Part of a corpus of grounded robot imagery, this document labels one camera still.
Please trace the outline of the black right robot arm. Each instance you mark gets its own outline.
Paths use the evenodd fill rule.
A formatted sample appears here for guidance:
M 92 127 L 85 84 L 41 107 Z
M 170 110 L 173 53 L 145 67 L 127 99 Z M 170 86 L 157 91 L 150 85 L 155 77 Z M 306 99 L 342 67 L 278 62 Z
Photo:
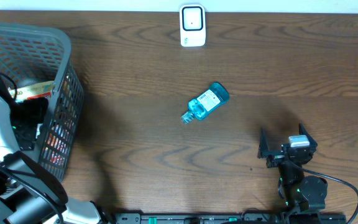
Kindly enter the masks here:
M 290 136 L 279 151 L 269 149 L 267 136 L 260 132 L 257 157 L 265 159 L 268 168 L 279 169 L 279 194 L 296 213 L 316 212 L 326 207 L 328 183 L 322 177 L 306 176 L 302 168 L 312 160 L 317 146 L 302 124 L 299 134 Z

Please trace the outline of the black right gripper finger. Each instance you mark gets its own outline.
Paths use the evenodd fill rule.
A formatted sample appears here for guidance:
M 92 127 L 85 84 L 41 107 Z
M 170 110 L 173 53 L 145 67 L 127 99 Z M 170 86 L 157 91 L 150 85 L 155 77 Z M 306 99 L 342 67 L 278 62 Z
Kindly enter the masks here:
M 298 125 L 299 127 L 299 134 L 305 135 L 310 143 L 310 147 L 316 148 L 318 146 L 318 143 L 309 135 L 305 127 L 300 123 Z
M 269 144 L 267 142 L 265 132 L 261 128 L 260 129 L 260 142 L 259 142 L 259 149 L 258 149 L 257 157 L 259 159 L 265 159 L 265 158 L 268 158 L 269 155 L 270 155 Z

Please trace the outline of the teal mouthwash bottle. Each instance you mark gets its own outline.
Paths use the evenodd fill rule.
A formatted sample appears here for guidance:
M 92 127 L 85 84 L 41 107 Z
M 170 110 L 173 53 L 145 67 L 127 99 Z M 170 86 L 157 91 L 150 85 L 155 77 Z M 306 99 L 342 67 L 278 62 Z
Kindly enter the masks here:
M 194 119 L 202 121 L 229 99 L 229 92 L 219 82 L 214 82 L 204 93 L 188 102 L 188 110 L 181 116 L 181 120 L 185 124 Z

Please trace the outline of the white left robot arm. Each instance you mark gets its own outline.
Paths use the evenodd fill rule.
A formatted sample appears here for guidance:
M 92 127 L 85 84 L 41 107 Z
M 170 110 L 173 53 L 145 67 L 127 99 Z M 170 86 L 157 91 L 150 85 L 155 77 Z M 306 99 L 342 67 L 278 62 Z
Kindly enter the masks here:
M 94 202 L 70 198 L 59 180 L 24 154 L 11 113 L 29 109 L 16 102 L 0 73 L 0 223 L 109 223 Z

